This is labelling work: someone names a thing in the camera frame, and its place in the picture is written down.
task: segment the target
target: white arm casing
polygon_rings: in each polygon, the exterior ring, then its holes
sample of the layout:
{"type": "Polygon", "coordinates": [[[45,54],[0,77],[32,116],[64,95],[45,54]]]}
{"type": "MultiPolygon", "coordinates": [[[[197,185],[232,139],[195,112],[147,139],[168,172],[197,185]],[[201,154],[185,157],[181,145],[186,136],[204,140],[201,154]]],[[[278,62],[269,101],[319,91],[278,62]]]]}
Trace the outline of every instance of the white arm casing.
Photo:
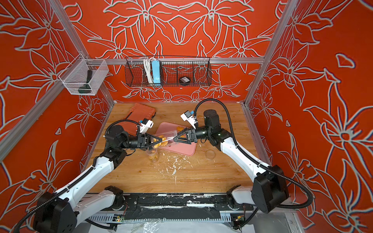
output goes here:
{"type": "Polygon", "coordinates": [[[146,124],[143,124],[142,122],[140,122],[140,133],[145,134],[146,131],[148,131],[148,129],[152,127],[153,127],[153,121],[151,120],[148,120],[146,124]]]}
{"type": "MultiPolygon", "coordinates": [[[[260,159],[255,157],[252,153],[248,150],[243,148],[239,143],[238,145],[253,159],[260,162],[260,164],[268,167],[267,163],[262,162],[260,159]]],[[[229,137],[225,139],[223,142],[220,143],[220,149],[224,154],[227,154],[231,157],[250,177],[250,179],[254,182],[255,177],[257,177],[257,173],[263,173],[265,170],[263,168],[258,167],[255,165],[250,159],[248,159],[243,153],[241,153],[233,142],[233,138],[229,137]]],[[[235,201],[239,204],[247,203],[247,204],[254,204],[254,201],[251,197],[251,190],[252,187],[244,187],[239,186],[238,188],[232,191],[232,196],[235,201]]]]}
{"type": "Polygon", "coordinates": [[[114,199],[115,194],[113,192],[104,190],[99,194],[88,198],[87,200],[79,202],[78,205],[74,208],[74,212],[79,211],[79,214],[76,216],[76,225],[79,225],[79,223],[91,217],[98,211],[111,206],[114,202],[114,199]]]}
{"type": "MultiPolygon", "coordinates": [[[[269,165],[267,163],[262,162],[260,159],[255,157],[252,153],[250,153],[248,150],[243,148],[239,143],[238,145],[253,159],[260,162],[262,165],[268,167],[269,165]]],[[[243,153],[241,153],[237,148],[236,145],[233,142],[233,138],[229,137],[227,139],[224,139],[222,143],[220,143],[220,150],[227,154],[229,157],[231,157],[250,177],[250,179],[254,182],[255,177],[257,177],[257,173],[263,173],[266,170],[263,168],[258,167],[255,165],[250,159],[248,159],[243,153]]]]}
{"type": "MultiPolygon", "coordinates": [[[[64,187],[58,189],[56,192],[60,192],[63,189],[67,188],[70,184],[76,181],[79,177],[81,177],[84,173],[87,172],[87,168],[84,172],[82,172],[78,177],[72,180],[70,183],[65,185],[64,187]]],[[[74,185],[69,191],[63,193],[59,198],[69,199],[69,203],[71,207],[74,209],[78,202],[83,198],[83,196],[97,183],[99,182],[106,174],[109,174],[112,170],[114,170],[114,164],[112,161],[109,161],[106,157],[98,157],[96,161],[96,166],[93,171],[90,172],[84,179],[82,179],[79,183],[74,185]]]]}

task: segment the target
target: blue power strip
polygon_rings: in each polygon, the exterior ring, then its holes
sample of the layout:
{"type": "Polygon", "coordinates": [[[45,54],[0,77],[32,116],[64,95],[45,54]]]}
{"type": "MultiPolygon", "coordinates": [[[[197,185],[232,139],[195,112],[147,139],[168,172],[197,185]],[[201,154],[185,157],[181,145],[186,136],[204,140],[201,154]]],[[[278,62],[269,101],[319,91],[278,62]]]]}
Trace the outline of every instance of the blue power strip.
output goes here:
{"type": "Polygon", "coordinates": [[[153,70],[153,82],[155,84],[161,83],[161,76],[160,76],[160,66],[159,61],[152,61],[151,62],[151,69],[153,70]]]}

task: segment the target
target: green object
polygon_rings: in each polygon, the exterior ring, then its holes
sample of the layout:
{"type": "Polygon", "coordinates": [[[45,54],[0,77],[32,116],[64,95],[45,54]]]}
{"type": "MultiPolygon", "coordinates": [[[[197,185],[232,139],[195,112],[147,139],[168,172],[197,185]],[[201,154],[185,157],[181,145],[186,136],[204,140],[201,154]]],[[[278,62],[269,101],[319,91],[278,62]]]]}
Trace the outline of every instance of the green object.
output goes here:
{"type": "MultiPolygon", "coordinates": [[[[90,80],[92,79],[92,71],[91,70],[88,70],[87,71],[87,83],[90,82],[90,80]]],[[[78,92],[80,94],[87,94],[87,93],[91,93],[91,88],[88,84],[84,84],[83,86],[79,87],[78,89],[78,92]]]]}

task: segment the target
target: wire basket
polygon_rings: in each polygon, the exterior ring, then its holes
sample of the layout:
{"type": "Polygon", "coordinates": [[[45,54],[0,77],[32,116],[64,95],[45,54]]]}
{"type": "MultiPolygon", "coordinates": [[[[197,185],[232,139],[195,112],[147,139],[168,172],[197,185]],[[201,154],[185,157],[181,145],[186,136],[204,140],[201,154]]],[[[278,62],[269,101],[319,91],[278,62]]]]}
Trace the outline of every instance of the wire basket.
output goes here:
{"type": "Polygon", "coordinates": [[[209,57],[136,56],[126,57],[126,84],[128,86],[210,86],[209,57]],[[144,59],[154,57],[160,62],[160,83],[149,83],[144,59]]]}
{"type": "Polygon", "coordinates": [[[59,75],[59,79],[72,95],[96,95],[109,72],[106,61],[102,60],[99,68],[93,70],[87,65],[89,59],[84,59],[80,55],[78,57],[74,59],[76,60],[76,64],[72,65],[73,60],[59,75]],[[72,69],[69,74],[62,75],[68,68],[72,69]]]}

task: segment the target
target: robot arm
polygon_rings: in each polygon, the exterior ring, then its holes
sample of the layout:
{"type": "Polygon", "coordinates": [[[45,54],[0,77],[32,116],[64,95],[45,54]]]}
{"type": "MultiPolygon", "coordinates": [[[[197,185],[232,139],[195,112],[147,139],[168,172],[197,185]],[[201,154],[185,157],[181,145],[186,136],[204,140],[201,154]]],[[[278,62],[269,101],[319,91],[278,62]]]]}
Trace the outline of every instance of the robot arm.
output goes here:
{"type": "Polygon", "coordinates": [[[174,138],[175,142],[191,144],[198,139],[208,139],[218,150],[231,157],[250,177],[253,187],[235,186],[227,192],[231,197],[229,206],[248,203],[256,205],[262,212],[269,213],[289,197],[289,192],[284,178],[271,174],[259,165],[271,168],[278,174],[283,174],[280,167],[271,167],[256,158],[252,153],[243,148],[239,143],[235,145],[232,135],[221,128],[219,116],[215,110],[204,112],[205,125],[196,127],[196,118],[187,111],[182,115],[183,120],[191,123],[191,128],[185,128],[174,138]]]}
{"type": "Polygon", "coordinates": [[[47,192],[38,199],[34,230],[41,233],[71,232],[79,223],[104,208],[120,210],[124,206],[123,191],[113,186],[87,200],[79,201],[98,181],[121,164],[128,156],[125,149],[145,150],[162,139],[146,133],[153,126],[153,122],[147,119],[139,124],[136,136],[128,135],[122,126],[114,124],[106,130],[105,149],[94,158],[92,166],[55,192],[61,195],[47,192]]]}

